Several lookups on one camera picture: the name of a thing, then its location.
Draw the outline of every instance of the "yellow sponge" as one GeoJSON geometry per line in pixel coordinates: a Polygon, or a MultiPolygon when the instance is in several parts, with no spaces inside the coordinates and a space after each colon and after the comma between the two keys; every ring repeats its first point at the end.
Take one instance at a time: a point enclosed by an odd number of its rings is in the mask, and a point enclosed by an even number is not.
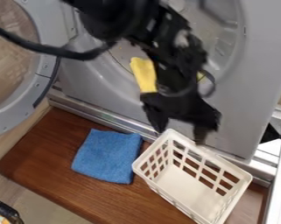
{"type": "Polygon", "coordinates": [[[157,74],[150,59],[132,58],[130,68],[136,77],[141,93],[157,93],[157,74]]]}

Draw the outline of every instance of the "wooden surface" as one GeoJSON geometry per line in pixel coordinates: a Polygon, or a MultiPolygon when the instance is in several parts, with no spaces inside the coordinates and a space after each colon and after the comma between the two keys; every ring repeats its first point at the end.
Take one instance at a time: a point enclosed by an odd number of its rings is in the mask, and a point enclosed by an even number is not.
{"type": "Polygon", "coordinates": [[[0,159],[28,132],[28,130],[50,109],[47,99],[44,99],[34,113],[16,128],[0,135],[0,159]]]}
{"type": "MultiPolygon", "coordinates": [[[[94,223],[194,223],[138,176],[126,186],[71,171],[74,155],[92,128],[109,130],[54,108],[1,160],[0,172],[94,223]]],[[[227,223],[260,223],[266,193],[251,185],[227,223]]]]}
{"type": "Polygon", "coordinates": [[[0,200],[18,210],[26,224],[90,224],[34,192],[0,175],[0,200]]]}

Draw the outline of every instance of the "white plastic basket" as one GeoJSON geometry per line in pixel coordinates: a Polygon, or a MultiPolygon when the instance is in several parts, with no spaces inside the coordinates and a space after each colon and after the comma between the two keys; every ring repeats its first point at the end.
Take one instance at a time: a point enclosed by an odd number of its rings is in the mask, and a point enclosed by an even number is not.
{"type": "Polygon", "coordinates": [[[252,176],[173,129],[133,164],[149,187],[200,224],[222,224],[252,176]]]}

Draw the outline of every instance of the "blue microfiber towel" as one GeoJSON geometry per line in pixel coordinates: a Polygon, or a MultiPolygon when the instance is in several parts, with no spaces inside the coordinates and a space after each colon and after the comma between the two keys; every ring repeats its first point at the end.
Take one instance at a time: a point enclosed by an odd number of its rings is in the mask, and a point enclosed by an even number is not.
{"type": "Polygon", "coordinates": [[[131,165],[137,158],[141,143],[138,134],[92,129],[75,156],[72,169],[95,179],[131,184],[131,165]]]}

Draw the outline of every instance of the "black cable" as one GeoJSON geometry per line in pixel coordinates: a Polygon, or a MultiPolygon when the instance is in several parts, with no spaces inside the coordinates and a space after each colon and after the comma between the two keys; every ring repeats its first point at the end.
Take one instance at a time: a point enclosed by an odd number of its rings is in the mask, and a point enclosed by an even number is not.
{"type": "Polygon", "coordinates": [[[41,45],[38,43],[33,43],[27,39],[20,38],[18,35],[5,31],[0,27],[0,37],[16,44],[18,46],[23,47],[24,49],[36,52],[36,53],[44,53],[49,54],[61,58],[67,58],[71,60],[93,60],[96,57],[100,56],[102,53],[108,51],[112,48],[116,42],[108,42],[102,44],[102,46],[92,49],[86,52],[73,52],[66,50],[61,47],[55,47],[51,45],[41,45]]]}

